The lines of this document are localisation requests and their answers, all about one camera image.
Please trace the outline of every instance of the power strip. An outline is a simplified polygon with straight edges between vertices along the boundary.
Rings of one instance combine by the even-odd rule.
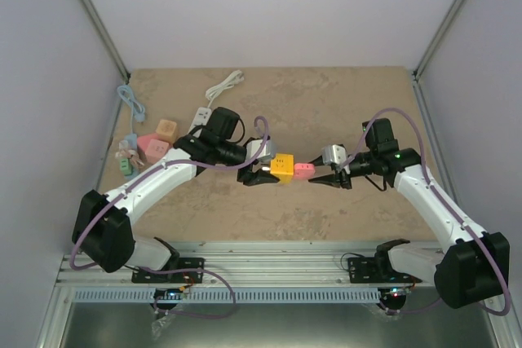
[[[190,128],[188,128],[188,132],[190,132],[196,126],[205,126],[209,121],[210,114],[212,113],[211,108],[199,108],[196,112],[196,116],[192,120],[192,124]],[[201,131],[199,130],[194,134],[194,136],[198,137]]]

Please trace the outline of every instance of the pink toy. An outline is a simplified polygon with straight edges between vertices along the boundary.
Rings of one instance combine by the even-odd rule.
[[[169,151],[170,144],[162,142],[161,140],[151,139],[147,149],[145,150],[145,156],[147,157],[148,163],[156,163],[162,159],[166,152]]]
[[[145,156],[145,151],[147,151],[148,144],[151,140],[159,140],[157,134],[144,134],[143,136],[138,136],[138,152]]]
[[[296,163],[294,165],[294,179],[309,179],[316,173],[316,167],[311,163]]]

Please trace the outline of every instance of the table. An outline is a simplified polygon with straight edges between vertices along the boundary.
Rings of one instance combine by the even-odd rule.
[[[206,106],[205,91],[233,68],[136,69],[130,86],[147,109],[135,123],[137,134],[151,133],[162,118],[188,131],[194,114]],[[398,107],[416,121],[427,141],[409,74],[399,67],[243,68],[245,81],[224,91],[213,107],[238,112],[246,137],[255,136],[253,120],[264,115],[278,151],[307,162],[332,143],[350,151],[361,136],[361,122],[379,109]],[[119,113],[100,191],[125,182],[114,158],[119,140],[129,133],[130,110]],[[418,149],[405,119],[391,113],[401,148]],[[431,152],[427,163],[437,176]],[[164,240],[432,240],[429,227],[393,189],[377,191],[363,178],[350,191],[292,181],[245,187],[236,173],[206,170],[154,205],[135,225],[135,233]]]

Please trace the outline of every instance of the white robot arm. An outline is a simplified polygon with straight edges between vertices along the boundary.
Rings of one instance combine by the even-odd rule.
[[[470,219],[437,183],[430,170],[422,167],[422,159],[416,151],[399,149],[387,118],[373,119],[370,125],[363,123],[363,131],[369,151],[358,152],[347,159],[342,145],[323,148],[321,156],[313,163],[330,165],[334,174],[309,181],[351,189],[352,178],[365,177],[382,192],[387,186],[394,187],[419,212],[441,247],[441,252],[437,253],[420,249],[407,240],[379,245],[375,257],[367,261],[374,263],[382,282],[391,282],[391,278],[395,279],[394,274],[399,275],[397,272],[414,276],[434,284],[444,302],[453,308],[504,292],[503,282],[482,246],[507,281],[507,239],[501,233],[489,234]],[[383,177],[383,186],[374,183],[370,175]]]
[[[205,167],[217,163],[240,165],[248,161],[237,175],[237,180],[246,186],[279,181],[264,170],[253,171],[254,163],[274,158],[276,149],[272,141],[265,139],[263,144],[259,139],[249,139],[244,146],[228,142],[238,120],[236,113],[217,108],[198,137],[188,134],[179,139],[161,161],[137,178],[105,196],[95,191],[87,193],[80,205],[73,242],[77,243],[93,217],[112,202],[112,208],[88,233],[81,249],[107,272],[124,265],[153,270],[166,267],[173,257],[172,248],[159,239],[135,236],[132,226],[164,195],[204,170],[194,165],[194,161],[203,162]],[[407,240],[394,240],[377,248],[374,259],[384,281],[393,272],[425,280],[434,284],[443,300],[454,308],[502,293],[497,276],[475,240],[484,243],[507,281],[509,243],[506,238],[500,233],[490,235],[466,216],[429,169],[422,167],[420,156],[412,148],[399,149],[388,119],[374,121],[368,130],[366,126],[368,123],[363,123],[369,151],[359,152],[347,160],[344,146],[324,148],[312,163],[330,165],[334,174],[312,178],[309,182],[351,189],[352,178],[364,176],[381,191],[389,185],[414,206],[433,230],[442,253],[417,248]],[[383,177],[382,188],[369,178],[371,174]],[[450,213],[449,207],[461,222]]]

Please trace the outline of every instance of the gray wall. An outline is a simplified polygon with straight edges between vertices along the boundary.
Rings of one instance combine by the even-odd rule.
[[[119,76],[77,0],[0,0],[0,341],[31,347]]]
[[[129,68],[412,68],[452,1],[93,0]]]
[[[522,314],[522,0],[469,0],[422,78],[463,207],[511,242]]]

